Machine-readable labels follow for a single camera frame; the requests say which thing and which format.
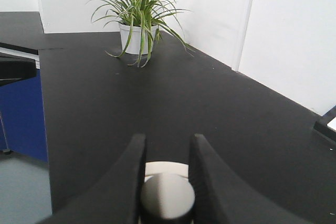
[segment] spider plant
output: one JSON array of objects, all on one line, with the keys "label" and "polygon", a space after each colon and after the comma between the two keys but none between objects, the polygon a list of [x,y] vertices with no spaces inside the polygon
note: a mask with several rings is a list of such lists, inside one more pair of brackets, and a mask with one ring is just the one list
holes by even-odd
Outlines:
[{"label": "spider plant", "polygon": [[[141,66],[144,67],[148,61],[151,59],[151,48],[154,41],[158,42],[161,38],[159,27],[163,30],[177,38],[184,48],[190,48],[190,46],[181,38],[181,36],[168,26],[164,18],[173,16],[177,21],[178,25],[181,24],[176,18],[177,13],[185,11],[185,9],[176,8],[175,0],[90,0],[90,1],[100,1],[101,5],[98,6],[91,16],[91,22],[97,22],[99,20],[107,20],[104,27],[111,22],[119,22],[121,24],[130,26],[130,32],[128,34],[127,43],[122,53],[118,56],[112,54],[107,54],[114,57],[121,57],[125,54],[127,47],[131,41],[133,27],[141,27],[141,39],[140,39],[140,51],[138,58],[130,66],[137,64],[140,66],[141,56],[143,54],[143,49],[145,42],[148,44],[148,54],[146,62]],[[105,15],[96,18],[97,11],[100,9],[106,9]],[[155,36],[151,34],[151,27],[157,26]]]}]

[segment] gray floor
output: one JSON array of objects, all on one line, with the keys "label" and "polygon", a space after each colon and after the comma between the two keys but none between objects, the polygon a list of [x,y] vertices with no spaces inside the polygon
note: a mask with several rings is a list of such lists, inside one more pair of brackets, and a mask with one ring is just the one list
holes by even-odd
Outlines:
[{"label": "gray floor", "polygon": [[48,165],[0,153],[0,223],[33,224],[51,215]]}]

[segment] white cylinder top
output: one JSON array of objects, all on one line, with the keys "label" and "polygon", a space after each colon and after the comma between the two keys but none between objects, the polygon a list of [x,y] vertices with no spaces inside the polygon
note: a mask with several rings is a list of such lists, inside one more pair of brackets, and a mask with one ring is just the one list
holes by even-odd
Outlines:
[{"label": "white cylinder top", "polygon": [[177,174],[160,173],[148,179],[141,191],[141,204],[162,219],[177,219],[187,214],[195,193],[187,179]]}]

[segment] blue panel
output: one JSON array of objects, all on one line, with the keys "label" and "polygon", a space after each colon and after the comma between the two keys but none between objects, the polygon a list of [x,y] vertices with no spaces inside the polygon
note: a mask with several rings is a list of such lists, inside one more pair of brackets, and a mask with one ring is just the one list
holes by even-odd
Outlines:
[{"label": "blue panel", "polygon": [[0,87],[0,111],[9,149],[47,161],[39,70],[34,78]]}]

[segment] black table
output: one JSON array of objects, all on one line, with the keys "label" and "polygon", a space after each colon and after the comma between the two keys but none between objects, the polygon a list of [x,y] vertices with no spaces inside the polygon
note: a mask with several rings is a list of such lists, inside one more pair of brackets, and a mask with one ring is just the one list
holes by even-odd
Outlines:
[{"label": "black table", "polygon": [[146,133],[147,161],[187,163],[197,132],[278,205],[336,222],[336,146],[312,129],[318,115],[168,35],[141,69],[107,56],[120,38],[104,36],[39,51],[54,211],[93,185],[133,133]]}]

